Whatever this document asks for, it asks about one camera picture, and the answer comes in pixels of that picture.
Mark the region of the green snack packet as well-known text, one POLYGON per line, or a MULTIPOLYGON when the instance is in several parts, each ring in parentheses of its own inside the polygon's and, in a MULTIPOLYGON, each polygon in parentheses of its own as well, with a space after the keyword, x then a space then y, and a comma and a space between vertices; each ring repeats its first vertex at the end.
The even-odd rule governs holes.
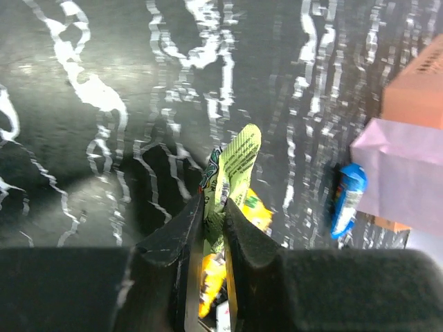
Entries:
POLYGON ((205 202, 205 237, 213 253, 224 247, 222 228, 228 200, 238 208, 244 206, 261 142, 260 129, 255 124, 248 124, 229 144, 214 148, 210 155, 199 191, 205 202))

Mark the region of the yellow m&m's bag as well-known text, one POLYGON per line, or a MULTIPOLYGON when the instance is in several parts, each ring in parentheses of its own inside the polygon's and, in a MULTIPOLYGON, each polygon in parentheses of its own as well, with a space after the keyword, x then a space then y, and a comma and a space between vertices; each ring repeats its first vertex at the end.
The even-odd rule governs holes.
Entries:
MULTIPOLYGON (((242 213, 261 231, 267 232, 269 230, 273 213, 264 206, 262 200, 252 189, 249 189, 246 194, 242 213)), ((211 306, 222 291, 225 280, 224 250, 206 255, 202 262, 199 318, 205 318, 209 314, 211 306)))

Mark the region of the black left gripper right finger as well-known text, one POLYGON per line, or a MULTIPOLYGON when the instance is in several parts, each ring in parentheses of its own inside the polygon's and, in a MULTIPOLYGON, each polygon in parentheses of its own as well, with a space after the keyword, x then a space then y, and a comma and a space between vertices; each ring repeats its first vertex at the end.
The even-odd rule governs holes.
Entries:
POLYGON ((442 330, 442 271, 423 252, 290 250, 224 210, 233 331, 442 330))

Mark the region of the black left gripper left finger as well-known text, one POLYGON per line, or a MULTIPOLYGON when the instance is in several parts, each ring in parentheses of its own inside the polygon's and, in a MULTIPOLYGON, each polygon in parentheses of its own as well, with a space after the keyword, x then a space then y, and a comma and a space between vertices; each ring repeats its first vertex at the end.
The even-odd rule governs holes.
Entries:
POLYGON ((2 331, 197 331, 204 198, 133 247, 1 251, 2 331))

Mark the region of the lilac paper bag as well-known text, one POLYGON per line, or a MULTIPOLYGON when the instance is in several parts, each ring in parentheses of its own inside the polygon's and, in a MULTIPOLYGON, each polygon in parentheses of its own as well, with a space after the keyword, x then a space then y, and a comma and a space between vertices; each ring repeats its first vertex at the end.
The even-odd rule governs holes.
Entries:
POLYGON ((442 235, 442 130, 373 118, 350 153, 368 179, 360 212, 442 235))

